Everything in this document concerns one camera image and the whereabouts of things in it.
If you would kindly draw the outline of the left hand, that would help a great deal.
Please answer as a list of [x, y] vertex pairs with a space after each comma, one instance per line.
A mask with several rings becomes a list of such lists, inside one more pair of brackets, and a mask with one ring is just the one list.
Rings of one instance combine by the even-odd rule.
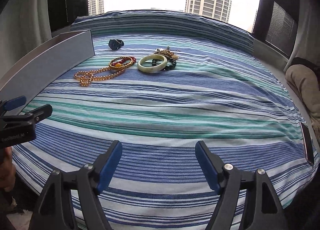
[[6, 192], [10, 192], [16, 181], [16, 167], [12, 163], [12, 147], [4, 149], [3, 163], [1, 164], [1, 188]]

